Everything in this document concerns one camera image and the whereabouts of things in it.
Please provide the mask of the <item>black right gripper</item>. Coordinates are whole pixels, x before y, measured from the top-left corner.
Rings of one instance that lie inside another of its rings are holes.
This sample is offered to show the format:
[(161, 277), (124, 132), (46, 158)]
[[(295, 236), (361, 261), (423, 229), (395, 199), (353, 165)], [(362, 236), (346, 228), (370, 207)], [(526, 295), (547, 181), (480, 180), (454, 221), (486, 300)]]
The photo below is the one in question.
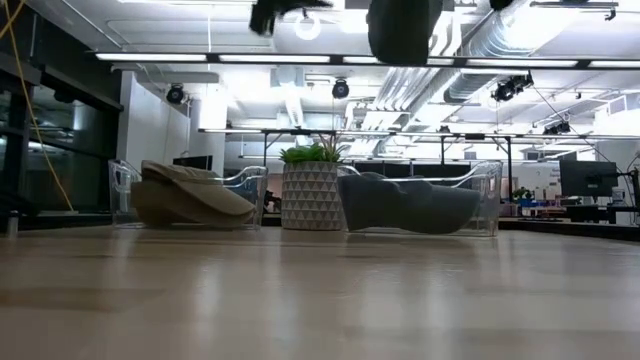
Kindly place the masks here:
[[(291, 11), (330, 9), (328, 0), (257, 0), (251, 7), (249, 29), (272, 36), (278, 18)], [(429, 40), (443, 9), (443, 0), (372, 0), (367, 13), (372, 55), (389, 65), (425, 65)]]

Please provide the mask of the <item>tan baseball cap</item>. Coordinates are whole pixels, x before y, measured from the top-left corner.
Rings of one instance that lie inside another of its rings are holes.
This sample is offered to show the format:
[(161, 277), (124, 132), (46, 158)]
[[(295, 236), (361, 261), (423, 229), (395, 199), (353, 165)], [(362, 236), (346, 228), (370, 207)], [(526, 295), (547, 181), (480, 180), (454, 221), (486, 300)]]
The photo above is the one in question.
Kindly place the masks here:
[(256, 206), (223, 185), (211, 171), (178, 165), (163, 165), (151, 160), (141, 163), (141, 181), (174, 185), (191, 201), (189, 212), (196, 225), (237, 228), (249, 222)]
[(138, 218), (148, 226), (198, 223), (189, 212), (189, 197), (174, 185), (136, 182), (131, 186), (131, 205)]

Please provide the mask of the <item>grey-blue baseball cap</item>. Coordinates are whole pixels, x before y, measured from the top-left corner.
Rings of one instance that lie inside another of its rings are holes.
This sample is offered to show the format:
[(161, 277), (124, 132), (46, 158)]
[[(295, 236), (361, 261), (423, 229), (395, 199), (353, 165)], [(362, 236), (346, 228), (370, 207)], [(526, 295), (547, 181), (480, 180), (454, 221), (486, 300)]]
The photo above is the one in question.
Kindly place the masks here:
[(434, 185), (427, 181), (403, 181), (398, 225), (424, 234), (450, 234), (466, 225), (478, 210), (477, 190)]
[(398, 206), (404, 193), (397, 184), (379, 177), (347, 175), (338, 178), (338, 190), (349, 231), (399, 226)]

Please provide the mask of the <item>black computer monitor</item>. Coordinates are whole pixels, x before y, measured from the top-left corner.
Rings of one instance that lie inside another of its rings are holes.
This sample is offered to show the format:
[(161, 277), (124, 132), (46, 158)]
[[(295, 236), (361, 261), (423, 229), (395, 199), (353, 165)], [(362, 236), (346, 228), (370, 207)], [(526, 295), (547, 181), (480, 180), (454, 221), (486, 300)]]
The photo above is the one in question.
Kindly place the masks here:
[(202, 170), (211, 171), (213, 164), (212, 155), (193, 156), (193, 157), (179, 157), (173, 159), (173, 164), (184, 167), (197, 168)]
[(611, 197), (618, 186), (612, 162), (561, 160), (559, 169), (563, 196)]

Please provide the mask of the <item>succulent in triangle-patterned pot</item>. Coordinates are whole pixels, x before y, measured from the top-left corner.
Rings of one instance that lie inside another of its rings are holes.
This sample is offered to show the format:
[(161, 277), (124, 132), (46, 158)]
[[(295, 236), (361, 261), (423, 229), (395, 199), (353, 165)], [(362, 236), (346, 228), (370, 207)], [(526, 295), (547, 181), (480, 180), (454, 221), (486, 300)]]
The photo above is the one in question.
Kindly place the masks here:
[(343, 228), (337, 180), (344, 147), (338, 139), (336, 134), (320, 135), (317, 143), (281, 151), (283, 228), (301, 231)]

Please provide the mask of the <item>dark glass cabinet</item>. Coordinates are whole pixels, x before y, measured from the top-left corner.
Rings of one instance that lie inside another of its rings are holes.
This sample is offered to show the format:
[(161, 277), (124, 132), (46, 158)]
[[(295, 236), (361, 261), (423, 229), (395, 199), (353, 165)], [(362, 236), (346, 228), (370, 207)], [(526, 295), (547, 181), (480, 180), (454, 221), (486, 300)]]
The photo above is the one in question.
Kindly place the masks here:
[(0, 0), (0, 206), (105, 212), (121, 74), (35, 0)]

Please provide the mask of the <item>silver ventilation duct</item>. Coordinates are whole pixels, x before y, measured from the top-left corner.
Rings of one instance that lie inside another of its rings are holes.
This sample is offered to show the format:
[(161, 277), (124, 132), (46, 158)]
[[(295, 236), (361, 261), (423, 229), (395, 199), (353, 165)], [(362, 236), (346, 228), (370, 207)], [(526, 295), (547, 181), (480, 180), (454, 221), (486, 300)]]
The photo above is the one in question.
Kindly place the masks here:
[[(540, 18), (530, 7), (533, 0), (514, 0), (505, 9), (494, 12), (462, 47), (464, 57), (526, 57), (544, 44), (542, 35), (533, 35), (531, 27)], [(443, 93), (446, 103), (464, 103), (497, 76), (489, 70), (471, 73), (456, 71), (454, 80)]]

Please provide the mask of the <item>black distant rig frame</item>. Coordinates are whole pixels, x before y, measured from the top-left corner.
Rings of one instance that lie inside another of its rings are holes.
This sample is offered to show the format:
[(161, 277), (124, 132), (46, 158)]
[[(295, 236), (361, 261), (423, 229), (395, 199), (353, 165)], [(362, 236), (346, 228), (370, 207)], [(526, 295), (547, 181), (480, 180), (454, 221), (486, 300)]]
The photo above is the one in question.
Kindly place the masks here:
[(526, 160), (535, 151), (541, 160), (581, 152), (594, 152), (601, 142), (640, 141), (640, 135), (607, 135), (593, 132), (569, 134), (518, 134), (481, 132), (402, 132), (322, 130), (294, 128), (202, 129), (202, 134), (231, 137), (239, 144), (239, 159), (277, 159), (284, 141), (314, 141), (333, 146), (345, 162), (479, 162)]

